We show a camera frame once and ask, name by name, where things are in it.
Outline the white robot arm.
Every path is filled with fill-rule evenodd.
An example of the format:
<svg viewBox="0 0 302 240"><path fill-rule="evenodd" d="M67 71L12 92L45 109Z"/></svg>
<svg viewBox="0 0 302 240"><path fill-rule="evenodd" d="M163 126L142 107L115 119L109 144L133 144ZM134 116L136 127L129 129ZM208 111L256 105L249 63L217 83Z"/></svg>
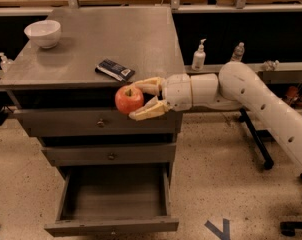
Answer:
<svg viewBox="0 0 302 240"><path fill-rule="evenodd" d="M170 110L201 106L217 110L245 107L302 170L302 115L278 98L246 64L231 61L217 74L153 77L137 81L134 86L152 99L131 112L131 119L141 121Z"/></svg>

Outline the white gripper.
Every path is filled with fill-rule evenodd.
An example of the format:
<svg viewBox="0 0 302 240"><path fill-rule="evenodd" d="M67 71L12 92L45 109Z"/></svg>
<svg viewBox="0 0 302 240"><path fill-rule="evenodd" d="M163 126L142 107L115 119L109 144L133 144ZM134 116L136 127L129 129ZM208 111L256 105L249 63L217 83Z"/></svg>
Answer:
<svg viewBox="0 0 302 240"><path fill-rule="evenodd" d="M143 93L154 95L143 107L130 112L129 117L136 121L162 116L169 111L189 110L192 107L191 78L187 74L175 74L166 79L152 77L135 81L133 85Z"/></svg>

